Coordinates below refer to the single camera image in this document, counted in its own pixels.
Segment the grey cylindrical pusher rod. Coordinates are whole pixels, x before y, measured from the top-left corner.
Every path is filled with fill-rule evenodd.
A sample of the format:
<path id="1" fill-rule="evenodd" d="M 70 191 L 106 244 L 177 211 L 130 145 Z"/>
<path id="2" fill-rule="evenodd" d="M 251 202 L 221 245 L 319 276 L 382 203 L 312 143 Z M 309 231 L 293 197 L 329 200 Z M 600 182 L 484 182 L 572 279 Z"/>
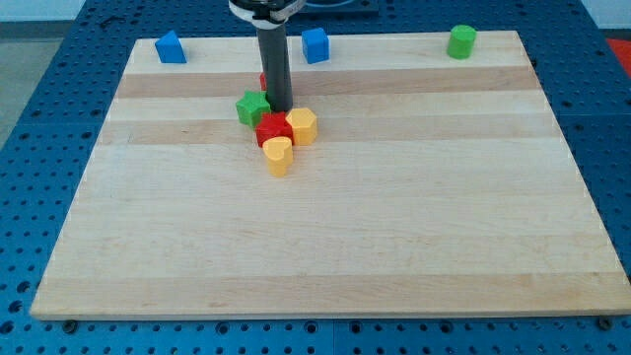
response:
<path id="1" fill-rule="evenodd" d="M 293 91 L 286 27 L 282 24 L 272 30 L 258 30 L 256 34 L 267 101 L 273 111 L 287 112 L 293 107 Z"/>

